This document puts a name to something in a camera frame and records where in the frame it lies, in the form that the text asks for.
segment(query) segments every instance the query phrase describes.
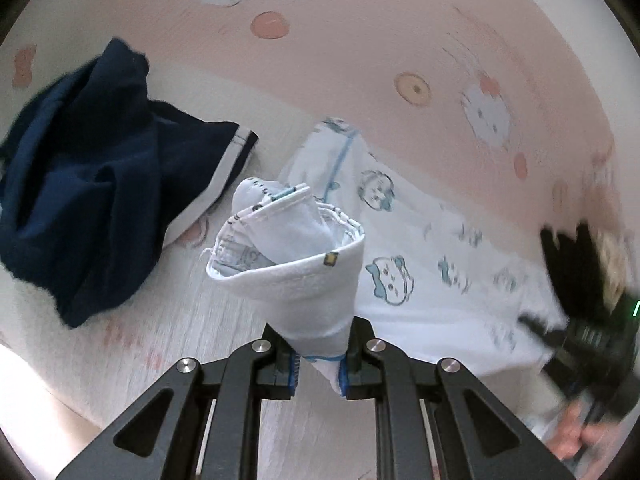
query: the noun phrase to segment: folded white cloth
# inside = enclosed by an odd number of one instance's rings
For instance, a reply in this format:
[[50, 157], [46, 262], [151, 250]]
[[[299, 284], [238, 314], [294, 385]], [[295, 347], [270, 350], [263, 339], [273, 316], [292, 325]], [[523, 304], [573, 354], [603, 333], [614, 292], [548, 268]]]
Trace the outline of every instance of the folded white cloth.
[[250, 178], [238, 186], [236, 212], [220, 230], [207, 273], [247, 298], [292, 348], [340, 392], [364, 231], [310, 187]]

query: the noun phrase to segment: human hand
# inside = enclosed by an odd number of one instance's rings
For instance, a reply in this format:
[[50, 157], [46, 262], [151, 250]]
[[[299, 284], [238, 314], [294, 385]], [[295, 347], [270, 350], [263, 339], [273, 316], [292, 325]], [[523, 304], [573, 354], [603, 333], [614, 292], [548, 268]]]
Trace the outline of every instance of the human hand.
[[583, 427], [578, 420], [581, 411], [582, 406], [578, 400], [569, 404], [554, 436], [546, 443], [549, 450], [560, 460], [571, 458], [584, 444], [599, 444], [616, 427], [615, 424], [606, 422]]

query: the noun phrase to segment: fabric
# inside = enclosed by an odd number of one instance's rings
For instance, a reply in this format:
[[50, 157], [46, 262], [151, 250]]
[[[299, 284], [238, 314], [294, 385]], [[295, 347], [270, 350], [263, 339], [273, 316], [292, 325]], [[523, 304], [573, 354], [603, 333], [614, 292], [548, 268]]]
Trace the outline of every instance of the fabric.
[[542, 365], [550, 352], [517, 319], [566, 319], [545, 270], [496, 250], [445, 202], [378, 162], [342, 120], [318, 124], [279, 179], [362, 224], [367, 243], [355, 312], [410, 357], [461, 360], [484, 376]]
[[47, 289], [71, 327], [138, 290], [167, 227], [213, 181], [204, 202], [215, 202], [257, 140], [149, 100], [148, 69], [112, 40], [29, 102], [0, 147], [0, 259]]
[[207, 274], [258, 314], [340, 392], [338, 372], [362, 268], [362, 227], [309, 186], [250, 178], [211, 250]]

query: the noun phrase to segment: pink blob drawing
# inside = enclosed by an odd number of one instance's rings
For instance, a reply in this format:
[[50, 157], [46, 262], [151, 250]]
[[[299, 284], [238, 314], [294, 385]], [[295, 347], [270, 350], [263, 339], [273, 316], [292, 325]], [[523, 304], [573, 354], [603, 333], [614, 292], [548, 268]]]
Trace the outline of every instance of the pink blob drawing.
[[528, 171], [527, 171], [527, 158], [524, 156], [524, 153], [518, 153], [513, 159], [513, 169], [516, 172], [516, 176], [520, 180], [526, 180]]
[[27, 88], [31, 84], [33, 74], [31, 73], [31, 63], [36, 56], [36, 46], [29, 44], [22, 47], [15, 54], [14, 58], [14, 79], [11, 84], [14, 88]]
[[251, 32], [263, 40], [279, 40], [289, 33], [289, 22], [279, 12], [268, 10], [254, 18]]
[[480, 89], [484, 95], [490, 95], [491, 97], [500, 95], [500, 83], [485, 73], [480, 76]]
[[209, 219], [203, 215], [178, 237], [176, 243], [182, 247], [198, 247], [207, 237], [208, 230]]

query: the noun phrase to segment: navy blue shirt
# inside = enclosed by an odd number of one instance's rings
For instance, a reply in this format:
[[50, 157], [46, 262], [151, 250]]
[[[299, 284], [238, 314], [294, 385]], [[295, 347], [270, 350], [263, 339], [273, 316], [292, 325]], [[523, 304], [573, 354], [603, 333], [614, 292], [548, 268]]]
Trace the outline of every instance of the navy blue shirt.
[[209, 185], [238, 129], [149, 100], [148, 68], [111, 40], [34, 97], [0, 146], [0, 259], [46, 288], [72, 327], [140, 287], [167, 226]]

